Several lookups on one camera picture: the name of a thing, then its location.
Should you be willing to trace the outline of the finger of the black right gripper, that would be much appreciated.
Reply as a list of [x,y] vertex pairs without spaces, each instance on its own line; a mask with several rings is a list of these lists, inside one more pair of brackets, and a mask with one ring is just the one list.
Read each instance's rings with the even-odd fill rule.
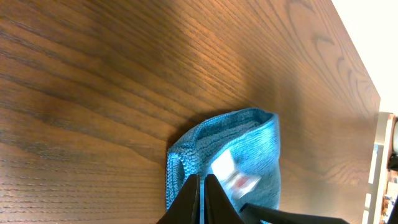
[[244,204],[239,212],[244,223],[262,223],[264,221],[273,224],[348,224],[341,218],[282,212],[252,203]]

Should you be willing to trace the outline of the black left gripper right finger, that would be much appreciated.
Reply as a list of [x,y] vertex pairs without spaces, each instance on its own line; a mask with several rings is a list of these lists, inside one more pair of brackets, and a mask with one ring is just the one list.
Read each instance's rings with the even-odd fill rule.
[[214,174],[205,178],[205,224],[243,224]]

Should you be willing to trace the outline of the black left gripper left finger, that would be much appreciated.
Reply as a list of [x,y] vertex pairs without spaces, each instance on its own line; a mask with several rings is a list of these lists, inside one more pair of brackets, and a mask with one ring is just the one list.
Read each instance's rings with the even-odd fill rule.
[[200,176],[192,174],[157,224],[200,223]]

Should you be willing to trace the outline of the blue microfiber cloth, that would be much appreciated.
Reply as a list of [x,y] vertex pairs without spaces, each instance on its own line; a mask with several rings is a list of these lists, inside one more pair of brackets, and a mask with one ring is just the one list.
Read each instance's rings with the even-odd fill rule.
[[167,210],[192,174],[200,176],[200,223],[205,223],[205,178],[214,174],[238,213],[246,203],[278,209],[279,118],[248,108],[208,119],[185,133],[167,153]]

